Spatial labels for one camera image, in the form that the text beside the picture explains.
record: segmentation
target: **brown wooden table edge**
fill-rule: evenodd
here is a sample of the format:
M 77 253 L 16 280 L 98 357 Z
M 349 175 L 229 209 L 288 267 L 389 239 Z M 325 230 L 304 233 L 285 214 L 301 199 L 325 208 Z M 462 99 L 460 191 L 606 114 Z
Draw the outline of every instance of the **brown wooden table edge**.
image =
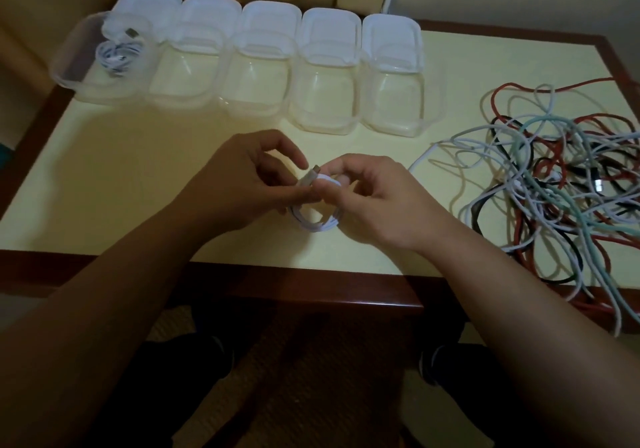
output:
M 618 79 L 620 91 L 636 118 L 640 119 L 640 94 L 630 83 L 629 74 L 610 43 L 601 35 L 526 30 L 446 21 L 420 20 L 418 23 L 421 29 L 427 31 L 593 45 L 597 48 L 612 76 Z M 53 89 L 26 135 L 20 141 L 12 160 L 7 163 L 4 169 L 0 170 L 0 218 L 20 189 L 20 185 L 46 145 L 73 95 L 71 90 L 65 88 L 55 87 Z M 73 254 L 0 250 L 0 266 L 3 269 L 0 278 L 0 291 L 26 296 L 46 296 L 52 288 L 63 284 L 93 258 Z M 268 272 L 267 278 L 264 277 L 263 273 L 265 272 Z M 180 282 L 183 286 L 193 286 L 197 282 L 204 282 L 206 278 L 219 279 L 220 277 L 233 278 L 235 283 L 228 284 L 226 291 L 228 294 L 243 298 L 265 298 L 270 292 L 271 297 L 267 298 L 276 298 L 279 301 L 388 305 L 410 310 L 422 307 L 424 298 L 419 297 L 422 297 L 421 292 L 424 291 L 424 288 L 441 287 L 445 283 L 442 278 L 437 277 L 205 263 L 190 263 Z M 345 297 L 344 283 L 364 288 L 365 294 Z M 340 285 L 339 289 L 332 287 L 336 284 Z M 296 292 L 298 285 L 301 289 L 300 292 Z M 309 291 L 314 290 L 314 285 L 319 289 L 316 290 L 317 294 L 308 294 Z M 634 298 L 633 307 L 640 309 L 640 298 L 636 298 L 638 291 L 627 291 Z

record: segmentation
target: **yellow tabletop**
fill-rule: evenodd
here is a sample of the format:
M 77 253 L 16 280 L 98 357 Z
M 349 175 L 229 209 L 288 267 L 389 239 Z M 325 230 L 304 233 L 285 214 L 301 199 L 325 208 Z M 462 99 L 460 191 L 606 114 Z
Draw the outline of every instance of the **yellow tabletop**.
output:
M 311 165 L 345 152 L 363 152 L 386 154 L 409 166 L 431 143 L 486 124 L 487 117 L 492 117 L 488 93 L 503 83 L 561 87 L 610 76 L 593 46 L 434 31 L 422 34 L 426 58 L 444 64 L 446 114 L 421 136 L 385 135 L 362 125 L 346 136 L 323 135 L 302 131 L 286 119 L 277 127 L 300 146 Z M 530 98 L 503 92 L 498 98 L 502 112 L 540 113 L 527 99 L 511 99 L 514 96 Z M 557 97 L 557 115 L 577 117 L 594 112 L 633 118 L 613 82 Z M 150 105 L 110 108 L 73 100 L 0 221 L 0 248 L 100 254 L 167 204 L 229 136 L 260 128 L 259 124 L 238 125 L 211 109 L 168 112 Z M 420 166 L 416 177 L 452 213 L 458 213 L 491 183 L 492 173 L 486 165 L 462 172 L 452 166 L 451 156 L 443 150 L 432 158 Z M 489 202 L 480 221 L 485 235 L 497 244 L 508 241 L 508 221 L 500 210 L 503 205 Z M 640 287 L 636 251 L 615 244 L 606 247 L 620 285 Z M 552 252 L 538 248 L 543 274 L 557 268 Z M 340 228 L 310 234 L 292 217 L 269 213 L 242 231 L 209 242 L 194 260 L 438 275 L 410 253 L 376 247 L 348 216 Z

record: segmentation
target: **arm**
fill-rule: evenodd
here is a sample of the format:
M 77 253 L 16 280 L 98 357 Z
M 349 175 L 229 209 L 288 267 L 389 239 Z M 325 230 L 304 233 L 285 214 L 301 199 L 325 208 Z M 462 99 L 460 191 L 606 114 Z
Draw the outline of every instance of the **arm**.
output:
M 308 163 L 279 131 L 237 135 L 166 208 L 127 234 L 0 337 L 3 446 L 82 436 L 160 314 L 182 267 L 208 240 L 270 209 L 314 201 L 265 151 Z
M 456 220 L 399 163 L 351 154 L 321 172 L 358 180 L 356 193 L 316 180 L 324 201 L 354 213 L 380 241 L 413 250 L 438 268 L 523 398 L 553 432 L 580 445 L 637 445 L 635 355 Z

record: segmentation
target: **person's left hand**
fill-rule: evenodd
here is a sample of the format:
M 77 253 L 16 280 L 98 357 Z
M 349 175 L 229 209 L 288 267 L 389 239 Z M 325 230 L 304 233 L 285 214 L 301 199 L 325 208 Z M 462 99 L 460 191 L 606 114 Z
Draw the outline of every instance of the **person's left hand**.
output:
M 276 129 L 237 134 L 218 148 L 172 206 L 211 238 L 240 229 L 269 210 L 319 201 L 311 186 L 296 186 L 298 180 L 284 163 L 267 153 L 273 149 L 298 168 L 308 168 L 305 155 Z

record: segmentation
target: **leg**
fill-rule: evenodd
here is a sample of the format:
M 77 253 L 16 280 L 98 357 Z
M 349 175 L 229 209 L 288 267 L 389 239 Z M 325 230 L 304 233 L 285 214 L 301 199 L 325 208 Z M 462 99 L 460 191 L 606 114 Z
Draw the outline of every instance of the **leg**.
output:
M 487 347 L 443 345 L 433 355 L 428 373 L 496 446 L 548 445 L 537 421 Z
M 145 342 L 94 422 L 85 446 L 171 446 L 171 437 L 228 374 L 219 343 L 190 333 Z

